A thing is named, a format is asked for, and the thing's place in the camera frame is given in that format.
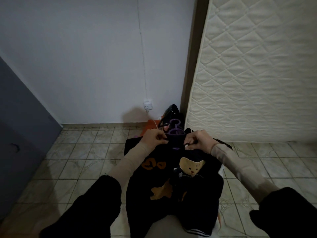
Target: forearm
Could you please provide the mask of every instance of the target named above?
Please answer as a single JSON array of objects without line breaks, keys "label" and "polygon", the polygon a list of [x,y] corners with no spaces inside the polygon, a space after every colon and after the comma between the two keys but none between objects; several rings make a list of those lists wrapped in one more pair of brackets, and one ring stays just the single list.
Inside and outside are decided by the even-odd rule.
[{"label": "forearm", "polygon": [[123,188],[133,175],[133,172],[140,166],[150,152],[145,143],[139,142],[134,148],[130,149],[117,166],[112,168],[108,175],[115,178],[121,188]]},{"label": "forearm", "polygon": [[240,159],[225,144],[215,145],[211,150],[211,155],[236,176],[257,203],[260,203],[272,191],[279,190],[276,185],[261,176],[248,160]]}]

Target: electrical outlet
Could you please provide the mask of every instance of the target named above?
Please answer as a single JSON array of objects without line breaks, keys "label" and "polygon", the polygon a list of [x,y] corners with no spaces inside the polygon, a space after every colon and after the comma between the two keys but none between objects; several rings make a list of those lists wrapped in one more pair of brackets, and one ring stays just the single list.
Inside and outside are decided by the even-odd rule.
[{"label": "electrical outlet", "polygon": [[146,111],[149,111],[150,109],[153,109],[152,101],[147,100],[144,102],[144,109]]}]

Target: quilted pattern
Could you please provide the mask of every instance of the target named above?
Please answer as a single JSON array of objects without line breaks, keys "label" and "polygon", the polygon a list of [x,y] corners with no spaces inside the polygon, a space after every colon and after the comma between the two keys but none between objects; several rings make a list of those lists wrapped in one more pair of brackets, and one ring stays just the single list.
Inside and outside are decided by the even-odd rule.
[{"label": "quilted pattern", "polygon": [[316,6],[211,0],[186,127],[222,140],[316,140]]}]

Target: gray door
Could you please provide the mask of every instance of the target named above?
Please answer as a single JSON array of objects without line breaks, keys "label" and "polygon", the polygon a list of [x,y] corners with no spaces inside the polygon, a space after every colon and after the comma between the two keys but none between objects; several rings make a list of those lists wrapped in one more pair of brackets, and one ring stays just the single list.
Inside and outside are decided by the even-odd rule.
[{"label": "gray door", "polygon": [[61,126],[0,58],[0,219],[60,131]]}]

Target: black sleeve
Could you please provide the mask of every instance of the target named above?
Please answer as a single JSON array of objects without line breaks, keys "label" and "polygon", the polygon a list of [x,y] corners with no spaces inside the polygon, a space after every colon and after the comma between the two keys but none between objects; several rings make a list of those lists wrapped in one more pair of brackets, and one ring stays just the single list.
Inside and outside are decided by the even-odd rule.
[{"label": "black sleeve", "polygon": [[316,236],[317,209],[289,187],[270,193],[250,217],[270,237]]},{"label": "black sleeve", "polygon": [[110,226],[120,213],[121,187],[110,176],[101,176],[89,190],[39,237],[110,237]]}]

